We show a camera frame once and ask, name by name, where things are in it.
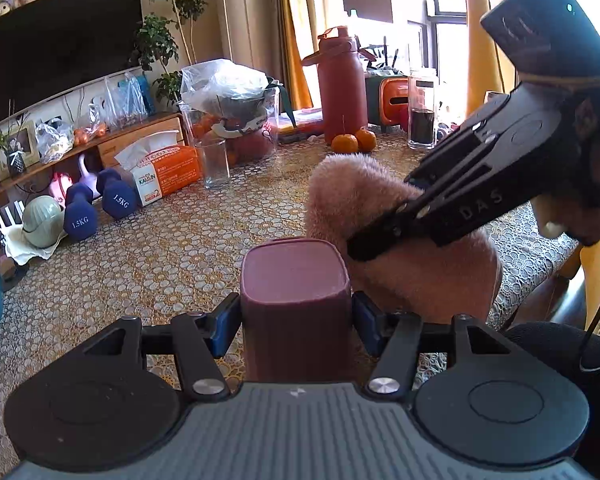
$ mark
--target picture frame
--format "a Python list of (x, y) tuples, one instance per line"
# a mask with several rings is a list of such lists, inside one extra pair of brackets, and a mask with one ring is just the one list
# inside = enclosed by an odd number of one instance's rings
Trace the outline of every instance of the picture frame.
[[(9, 140), (16, 139), (19, 142), (24, 154), (24, 165), (26, 168), (40, 161), (40, 152), (38, 151), (38, 142), (36, 140), (36, 127), (33, 121), (25, 121), (17, 132), (12, 132)], [(7, 167), (7, 157), (0, 151), (0, 181), (9, 177), (9, 168)]]

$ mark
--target patterned tablecloth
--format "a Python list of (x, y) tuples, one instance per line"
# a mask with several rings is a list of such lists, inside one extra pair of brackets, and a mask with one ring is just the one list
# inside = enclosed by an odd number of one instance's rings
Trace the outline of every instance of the patterned tablecloth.
[[(2, 424), (14, 387), (124, 314), (144, 324), (166, 323), (184, 310), (211, 311), (232, 290), (247, 250), (268, 238), (302, 234), (308, 177), (327, 154), (321, 140), (280, 147), (269, 160), (238, 168), (232, 183), (205, 190), (200, 183), (115, 222), (100, 215), (95, 237), (63, 243), (46, 262), (33, 262), (5, 295), (0, 324), (0, 476), (17, 458)], [(379, 137), (374, 157), (403, 177), (416, 164), (399, 134)], [(530, 207), (488, 226), (504, 263), (502, 287), (489, 322), (499, 327), (575, 247), (563, 236), (539, 238)], [(244, 373), (238, 332), (219, 366), (231, 387)], [(148, 356), (149, 369), (172, 384), (171, 358)], [(428, 354), (420, 379), (445, 366)]]

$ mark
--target blue dumbbell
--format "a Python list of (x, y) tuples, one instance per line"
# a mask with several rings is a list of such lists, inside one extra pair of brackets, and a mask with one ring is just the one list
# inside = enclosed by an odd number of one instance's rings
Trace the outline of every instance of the blue dumbbell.
[(138, 199), (132, 187), (123, 182), (112, 168), (98, 174), (96, 190), (102, 195), (102, 209), (116, 220), (130, 215), (138, 209)]
[(84, 240), (96, 234), (98, 215), (91, 205), (93, 191), (86, 184), (73, 184), (66, 190), (64, 230), (72, 240)]

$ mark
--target television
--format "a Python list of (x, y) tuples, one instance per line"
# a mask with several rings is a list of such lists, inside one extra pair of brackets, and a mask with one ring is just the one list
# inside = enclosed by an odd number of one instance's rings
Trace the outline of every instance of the television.
[(0, 16), (0, 121), (131, 68), (140, 0), (36, 0)]

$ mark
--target red water bottle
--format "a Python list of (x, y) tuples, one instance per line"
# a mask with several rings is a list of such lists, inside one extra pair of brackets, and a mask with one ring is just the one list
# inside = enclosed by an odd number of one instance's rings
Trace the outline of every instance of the red water bottle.
[[(332, 30), (338, 35), (328, 38)], [(333, 137), (355, 134), (367, 126), (365, 73), (347, 27), (330, 28), (318, 39), (318, 52), (305, 57), (302, 65), (318, 65), (324, 140), (331, 144)]]

